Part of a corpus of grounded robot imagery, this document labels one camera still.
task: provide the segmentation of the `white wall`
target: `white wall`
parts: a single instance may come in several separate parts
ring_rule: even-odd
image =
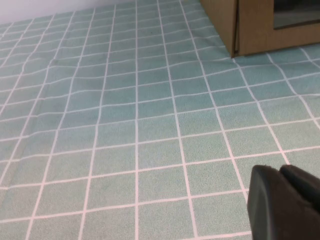
[[[0,0],[0,24],[130,0]]]

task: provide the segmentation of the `black object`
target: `black object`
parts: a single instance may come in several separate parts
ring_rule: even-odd
[[[320,240],[320,180],[296,166],[254,166],[247,210],[253,240]]]

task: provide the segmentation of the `black plastic part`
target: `black plastic part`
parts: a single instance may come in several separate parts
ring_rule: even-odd
[[[279,171],[320,214],[320,179],[293,165],[283,165]]]
[[[252,169],[248,215],[254,240],[319,240],[320,214],[276,169]]]

